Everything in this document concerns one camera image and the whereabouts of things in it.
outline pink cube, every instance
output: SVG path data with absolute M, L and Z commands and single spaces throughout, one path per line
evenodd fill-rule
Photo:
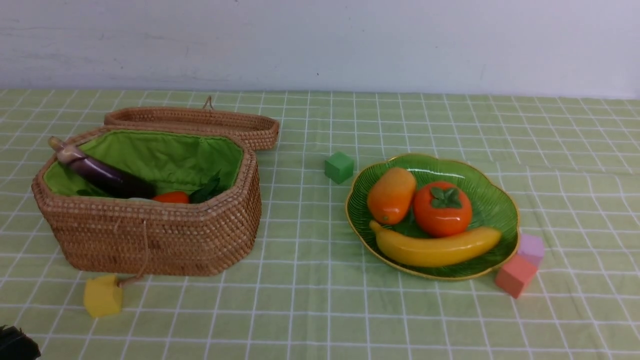
M 537 272 L 538 268 L 535 265 L 515 254 L 500 268 L 495 277 L 495 284 L 517 299 L 533 281 Z
M 545 244 L 542 239 L 537 236 L 522 234 L 518 255 L 535 265 L 536 268 L 540 267 L 540 263 L 545 257 Z

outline persimmon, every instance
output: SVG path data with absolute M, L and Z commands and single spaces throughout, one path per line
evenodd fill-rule
M 367 207 L 377 222 L 396 225 L 411 209 L 417 182 L 413 174 L 400 167 L 388 169 L 367 194 Z
M 423 186 L 413 198 L 416 224 L 434 238 L 460 234 L 473 218 L 471 202 L 462 190 L 447 181 Z
M 189 195 L 186 192 L 168 192 L 158 195 L 151 200 L 170 202 L 173 204 L 189 204 Z

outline green checkered tablecloth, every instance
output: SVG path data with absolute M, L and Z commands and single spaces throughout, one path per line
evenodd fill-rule
M 191 92 L 0 90 L 0 325 L 45 360 L 640 359 L 640 101 L 338 92 L 213 93 L 220 110 L 278 119 L 259 152 L 253 252 L 216 277 L 149 276 L 120 315 L 91 319 L 29 186 L 47 137 L 107 111 L 201 107 Z M 517 201 L 547 253 L 525 295 L 493 275 L 434 282 L 366 252 L 346 222 L 357 169 L 406 152 L 467 161 Z

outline green plate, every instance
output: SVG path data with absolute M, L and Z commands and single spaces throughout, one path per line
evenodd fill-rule
M 471 200 L 474 216 L 468 229 L 491 226 L 502 231 L 496 247 L 464 263 L 439 268 L 406 266 L 387 258 L 376 244 L 369 228 L 373 216 L 367 207 L 367 194 L 378 179 L 392 167 L 402 167 L 414 174 L 418 189 L 434 181 L 448 181 L 465 192 Z M 517 251 L 520 213 L 513 199 L 494 185 L 480 170 L 460 161 L 441 160 L 425 154 L 400 155 L 384 163 L 373 164 L 354 179 L 345 205 L 347 219 L 364 246 L 386 264 L 413 275 L 439 280 L 465 280 L 487 274 L 507 262 Z M 414 224 L 412 214 L 395 226 L 385 226 L 408 236 L 429 238 Z

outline eggplant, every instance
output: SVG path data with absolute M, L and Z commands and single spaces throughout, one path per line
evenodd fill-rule
M 49 146 L 56 152 L 60 163 L 112 197 L 151 199 L 156 196 L 156 187 L 152 183 L 93 158 L 75 145 L 52 136 Z

